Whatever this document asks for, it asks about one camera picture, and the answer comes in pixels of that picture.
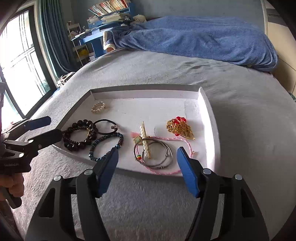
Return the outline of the person left hand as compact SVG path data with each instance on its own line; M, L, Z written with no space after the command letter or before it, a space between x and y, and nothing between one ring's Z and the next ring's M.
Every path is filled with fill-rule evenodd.
M22 173L14 173L11 176L1 175L0 186L8 188L14 197L22 197L24 193L24 178Z

